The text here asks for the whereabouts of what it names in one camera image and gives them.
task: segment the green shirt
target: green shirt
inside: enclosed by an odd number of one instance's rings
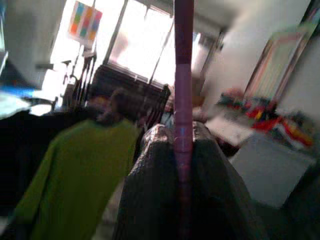
[[[117,184],[131,167],[138,131],[84,121],[60,133],[15,209],[35,221],[31,240],[89,240]]]

